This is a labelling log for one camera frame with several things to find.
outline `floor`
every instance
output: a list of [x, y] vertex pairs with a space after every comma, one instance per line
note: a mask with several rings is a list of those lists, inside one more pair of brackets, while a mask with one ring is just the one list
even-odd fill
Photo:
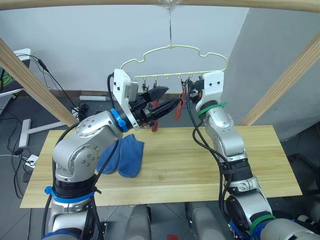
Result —
[[[65, 98], [59, 99], [67, 108], [70, 108], [70, 103]], [[72, 98], [74, 102], [78, 102], [77, 98]], [[110, 108], [109, 102], [87, 102], [89, 105], [88, 115], [94, 114], [96, 111], [103, 111]], [[31, 127], [38, 127], [45, 124], [57, 122], [49, 112], [40, 106], [35, 100], [30, 97], [18, 97], [11, 100], [6, 107], [13, 115], [17, 116], [21, 121], [23, 119], [32, 119]], [[8, 138], [16, 126], [16, 120], [10, 114], [4, 111], [0, 115], [0, 155], [11, 154], [8, 149]], [[182, 112], [182, 117], [178, 122], [173, 120], [171, 113], [163, 117], [159, 121], [159, 127], [191, 127], [192, 123], [187, 116], [186, 109]], [[21, 126], [17, 123], [17, 130], [10, 138], [10, 148], [12, 149], [15, 141], [20, 135]], [[29, 137], [28, 149], [34, 155], [39, 155], [43, 146], [44, 140], [48, 131], [32, 134]], [[315, 128], [311, 127], [298, 134], [297, 136], [282, 142], [283, 149], [287, 156], [300, 153], [315, 165], [319, 166], [320, 162], [320, 137]], [[27, 239], [28, 229], [30, 224], [29, 239], [38, 240], [41, 238], [41, 222], [43, 209], [22, 209], [19, 208], [21, 200], [16, 197], [13, 184], [13, 168], [9, 156], [0, 157], [0, 240]], [[309, 174], [309, 170], [298, 162], [291, 163], [291, 166], [296, 174], [299, 183], [304, 183], [300, 186], [312, 188], [314, 177]], [[24, 171], [20, 167], [18, 171], [18, 181], [22, 193], [27, 187], [27, 183], [23, 182]], [[269, 198], [268, 201], [274, 211], [284, 211], [290, 213], [293, 217], [301, 213], [314, 216], [319, 219], [319, 214], [311, 205], [314, 203], [314, 198], [317, 195], [294, 196], [294, 197], [276, 197]], [[212, 210], [218, 220], [222, 220], [222, 215], [218, 208], [217, 201], [207, 202], [207, 205]], [[183, 203], [166, 203], [166, 204], [150, 204], [152, 214], [151, 232], [153, 240], [167, 240], [168, 235], [177, 235], [179, 240], [194, 240], [194, 234], [190, 231], [185, 217], [185, 209]], [[101, 220], [108, 221], [108, 228], [105, 239], [119, 240], [124, 234], [124, 229], [131, 214], [132, 207], [130, 206], [110, 206], [99, 207], [98, 213]], [[228, 240], [233, 239], [228, 227], [220, 221], [221, 228]]]

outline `wooden pole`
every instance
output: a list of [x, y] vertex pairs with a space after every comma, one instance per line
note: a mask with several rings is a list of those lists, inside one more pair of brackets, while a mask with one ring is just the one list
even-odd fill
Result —
[[38, 103], [45, 107], [57, 119], [69, 127], [77, 119], [42, 84], [42, 82], [24, 65], [0, 38], [0, 66], [2, 66]]
[[258, 120], [275, 104], [320, 58], [320, 32], [300, 53], [297, 59], [285, 70], [268, 92], [243, 118], [241, 125], [249, 126]]
[[[0, 0], [0, 10], [77, 5], [159, 5], [159, 0]], [[182, 0], [180, 5], [320, 12], [320, 0]]]

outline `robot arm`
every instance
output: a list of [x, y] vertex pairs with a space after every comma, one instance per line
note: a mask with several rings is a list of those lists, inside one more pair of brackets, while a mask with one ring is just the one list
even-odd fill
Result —
[[45, 192], [52, 195], [48, 232], [44, 239], [89, 239], [95, 222], [92, 206], [95, 169], [101, 153], [123, 132], [136, 131], [172, 111], [179, 98], [155, 109], [148, 103], [159, 99], [167, 87], [155, 87], [138, 94], [138, 83], [121, 69], [115, 69], [113, 94], [121, 108], [103, 111], [84, 119], [76, 131], [54, 148], [55, 183]]
[[218, 160], [225, 179], [224, 187], [229, 193], [226, 207], [231, 218], [230, 225], [237, 233], [254, 235], [261, 240], [319, 239], [319, 235], [293, 221], [272, 216], [258, 179], [252, 174], [244, 141], [221, 104], [224, 72], [209, 72], [196, 83], [189, 81], [188, 84], [190, 98], [197, 103], [195, 109], [198, 117], [204, 121], [205, 131], [215, 150], [223, 157], [218, 156]]

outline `red object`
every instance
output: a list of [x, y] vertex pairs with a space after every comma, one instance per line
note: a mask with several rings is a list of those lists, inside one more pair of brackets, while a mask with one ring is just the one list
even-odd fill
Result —
[[179, 237], [177, 235], [168, 234], [166, 240], [179, 240]]
[[[154, 109], [157, 108], [158, 105], [159, 105], [159, 100], [155, 100], [155, 101], [152, 102], [152, 106], [153, 106]], [[151, 128], [152, 132], [156, 132], [157, 130], [158, 130], [158, 120], [156, 120], [154, 122], [154, 125]]]
[[185, 91], [183, 91], [180, 94], [180, 98], [181, 98], [181, 101], [180, 101], [179, 105], [177, 106], [177, 108], [175, 110], [175, 114], [174, 114], [174, 120], [176, 120], [176, 121], [178, 121], [179, 118], [181, 117], [182, 109], [185, 106], [185, 101], [186, 101], [186, 92]]

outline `clothes hanger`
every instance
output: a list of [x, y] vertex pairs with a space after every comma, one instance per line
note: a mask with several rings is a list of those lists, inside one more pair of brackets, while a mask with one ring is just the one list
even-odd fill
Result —
[[201, 57], [201, 58], [206, 58], [207, 56], [210, 56], [210, 55], [214, 55], [214, 56], [218, 56], [218, 57], [221, 57], [223, 58], [223, 60], [225, 61], [225, 66], [223, 69], [220, 69], [220, 70], [209, 70], [209, 71], [191, 71], [191, 72], [178, 72], [178, 73], [164, 73], [164, 74], [152, 74], [152, 75], [139, 75], [139, 76], [134, 76], [135, 78], [141, 78], [143, 79], [143, 81], [146, 81], [147, 78], [154, 78], [155, 80], [158, 79], [158, 77], [165, 77], [166, 79], [169, 79], [170, 76], [177, 76], [178, 79], [181, 78], [182, 75], [188, 75], [189, 78], [192, 78], [192, 76], [194, 74], [205, 74], [205, 73], [209, 73], [209, 72], [214, 72], [214, 71], [224, 71], [227, 69], [228, 67], [228, 59], [222, 55], [222, 54], [219, 54], [219, 53], [216, 53], [216, 52], [208, 52], [206, 54], [201, 54], [201, 51], [199, 48], [195, 47], [195, 46], [189, 46], [189, 45], [175, 45], [175, 44], [172, 44], [172, 33], [171, 33], [171, 9], [168, 8], [168, 12], [169, 12], [169, 33], [170, 33], [170, 44], [167, 45], [167, 46], [163, 46], [163, 47], [159, 47], [159, 48], [155, 48], [155, 49], [152, 49], [152, 50], [149, 50], [147, 52], [145, 52], [143, 54], [143, 59], [142, 60], [138, 60], [136, 58], [133, 58], [133, 59], [130, 59], [128, 61], [125, 61], [120, 69], [123, 69], [127, 64], [129, 63], [132, 63], [132, 62], [137, 62], [138, 64], [140, 63], [144, 63], [146, 61], [146, 56], [148, 54], [151, 54], [151, 53], [154, 53], [154, 52], [157, 52], [157, 51], [161, 51], [161, 50], [164, 50], [164, 49], [174, 49], [174, 48], [187, 48], [187, 49], [193, 49], [193, 50], [196, 50], [197, 53], [198, 53], [198, 56]]

